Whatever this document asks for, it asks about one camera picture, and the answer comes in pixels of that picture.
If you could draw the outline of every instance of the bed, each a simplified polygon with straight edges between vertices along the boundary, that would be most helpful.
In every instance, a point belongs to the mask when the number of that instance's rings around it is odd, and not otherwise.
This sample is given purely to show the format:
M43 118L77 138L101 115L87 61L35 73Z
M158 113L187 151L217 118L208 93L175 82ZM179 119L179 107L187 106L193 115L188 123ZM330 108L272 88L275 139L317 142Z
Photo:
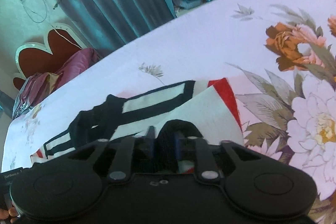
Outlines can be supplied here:
M129 98L184 80L227 77L240 112L241 144L270 157L288 147L288 163L310 174L318 187L310 216L333 224L336 65L327 52L336 54L335 3L215 0L155 29L15 119L2 170L30 167L31 154L66 130L79 111L101 104L108 94ZM141 69L150 65L159 67L160 76Z

